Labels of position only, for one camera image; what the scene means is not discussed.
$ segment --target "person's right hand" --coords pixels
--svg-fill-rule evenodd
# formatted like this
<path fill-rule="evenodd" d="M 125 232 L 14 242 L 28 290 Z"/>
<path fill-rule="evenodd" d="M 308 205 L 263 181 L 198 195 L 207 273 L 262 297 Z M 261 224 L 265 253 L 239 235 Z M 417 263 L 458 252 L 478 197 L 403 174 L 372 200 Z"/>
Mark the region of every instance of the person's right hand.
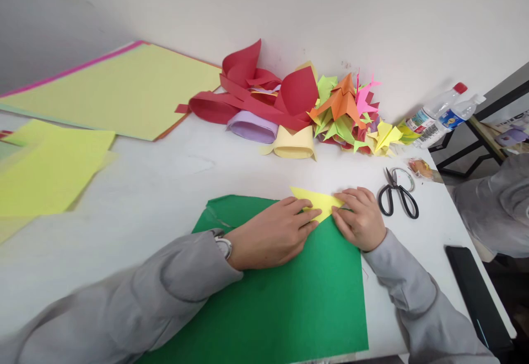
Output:
<path fill-rule="evenodd" d="M 354 211 L 332 207 L 332 216 L 343 237 L 362 251 L 377 248 L 386 237 L 386 227 L 375 195 L 369 189 L 358 187 L 334 196 Z"/>
<path fill-rule="evenodd" d="M 233 229 L 224 236 L 233 247 L 228 263 L 237 270 L 273 268 L 297 256 L 318 226 L 311 220 L 321 214 L 320 209 L 298 214 L 303 207 L 312 207 L 310 200 L 288 197 Z"/>

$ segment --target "bottle cap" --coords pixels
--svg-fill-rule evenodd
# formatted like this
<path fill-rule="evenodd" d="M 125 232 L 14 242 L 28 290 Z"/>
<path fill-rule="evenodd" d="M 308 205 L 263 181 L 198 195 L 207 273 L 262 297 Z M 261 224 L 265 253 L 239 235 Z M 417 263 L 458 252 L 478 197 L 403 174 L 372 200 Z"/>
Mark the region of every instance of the bottle cap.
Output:
<path fill-rule="evenodd" d="M 454 86 L 454 90 L 458 92 L 459 94 L 463 94 L 465 91 L 467 91 L 468 87 L 466 87 L 463 83 L 459 82 Z"/>
<path fill-rule="evenodd" d="M 472 97 L 470 97 L 471 101 L 477 103 L 477 104 L 481 104 L 483 101 L 486 100 L 485 97 L 483 97 L 482 95 L 480 94 L 474 94 Z"/>

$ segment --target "red bottle cap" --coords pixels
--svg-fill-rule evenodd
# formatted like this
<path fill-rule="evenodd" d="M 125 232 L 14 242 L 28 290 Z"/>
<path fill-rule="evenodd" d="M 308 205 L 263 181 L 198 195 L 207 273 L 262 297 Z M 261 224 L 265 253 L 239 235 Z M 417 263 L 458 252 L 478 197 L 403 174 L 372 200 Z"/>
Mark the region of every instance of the red bottle cap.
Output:
<path fill-rule="evenodd" d="M 465 91 L 467 91 L 468 87 L 466 87 L 463 83 L 459 82 L 454 86 L 454 90 L 458 92 L 459 94 L 463 94 Z"/>

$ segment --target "gray jacket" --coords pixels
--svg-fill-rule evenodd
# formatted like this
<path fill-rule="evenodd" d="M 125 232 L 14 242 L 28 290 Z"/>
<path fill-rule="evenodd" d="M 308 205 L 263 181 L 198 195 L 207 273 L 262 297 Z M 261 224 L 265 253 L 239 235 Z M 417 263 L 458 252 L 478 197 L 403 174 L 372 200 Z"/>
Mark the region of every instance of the gray jacket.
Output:
<path fill-rule="evenodd" d="M 410 364 L 498 363 L 468 319 L 390 230 L 364 257 L 388 287 L 408 331 Z M 166 343 L 210 295 L 241 278 L 211 232 L 180 237 L 141 266 L 48 306 L 0 343 L 0 362 L 131 363 Z"/>
<path fill-rule="evenodd" d="M 495 175 L 452 196 L 467 230 L 493 254 L 529 257 L 529 154 L 509 156 Z"/>

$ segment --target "finger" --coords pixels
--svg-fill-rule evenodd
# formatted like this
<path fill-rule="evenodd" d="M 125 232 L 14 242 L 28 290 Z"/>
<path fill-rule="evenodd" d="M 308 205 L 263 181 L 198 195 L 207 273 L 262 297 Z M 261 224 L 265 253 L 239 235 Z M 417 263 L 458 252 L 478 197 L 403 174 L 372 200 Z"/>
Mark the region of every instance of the finger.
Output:
<path fill-rule="evenodd" d="M 294 215 L 294 222 L 298 227 L 300 227 L 305 225 L 307 222 L 310 222 L 310 220 L 316 218 L 320 214 L 321 209 L 312 209 L 309 211 L 305 211 L 301 214 Z"/>
<path fill-rule="evenodd" d="M 304 207 L 312 207 L 312 203 L 310 202 L 310 200 L 299 199 L 287 205 L 287 208 L 289 209 L 289 212 L 291 214 L 299 213 L 301 210 L 303 210 Z"/>
<path fill-rule="evenodd" d="M 320 223 L 318 221 L 311 221 L 308 224 L 305 224 L 299 229 L 299 233 L 303 240 L 306 240 L 307 237 L 312 233 L 314 229 L 318 227 Z"/>
<path fill-rule="evenodd" d="M 332 217 L 334 218 L 334 223 L 342 233 L 343 237 L 345 237 L 347 241 L 352 242 L 354 240 L 354 233 L 347 222 L 344 221 L 338 210 L 339 209 L 336 206 L 333 206 Z"/>
<path fill-rule="evenodd" d="M 355 196 L 351 196 L 350 194 L 338 192 L 334 194 L 334 197 L 346 203 L 346 205 L 356 213 L 361 213 L 365 209 L 365 205 L 362 204 Z"/>
<path fill-rule="evenodd" d="M 369 189 L 367 188 L 364 188 L 364 187 L 357 187 L 357 189 L 359 191 L 362 191 L 365 193 L 365 195 L 368 197 L 368 199 L 373 202 L 373 203 L 376 203 L 376 198 L 375 198 L 375 195 L 373 194 L 372 191 L 370 191 Z"/>
<path fill-rule="evenodd" d="M 360 201 L 362 204 L 365 204 L 365 205 L 369 205 L 369 198 L 368 196 L 365 194 L 364 191 L 361 191 L 359 189 L 353 189 L 353 188 L 350 188 L 350 189 L 346 189 L 344 191 L 342 191 L 342 193 L 346 193 L 346 194 L 350 194 L 351 196 L 355 196 L 358 201 Z"/>
<path fill-rule="evenodd" d="M 346 209 L 337 209 L 336 212 L 351 227 L 354 232 L 354 226 L 357 223 L 357 215 Z"/>
<path fill-rule="evenodd" d="M 278 201 L 278 202 L 276 202 L 274 204 L 284 207 L 284 206 L 287 206 L 289 204 L 294 203 L 296 200 L 298 200 L 298 199 L 296 199 L 294 196 L 289 196 L 289 197 L 284 198 L 283 200 L 280 200 L 280 201 Z"/>

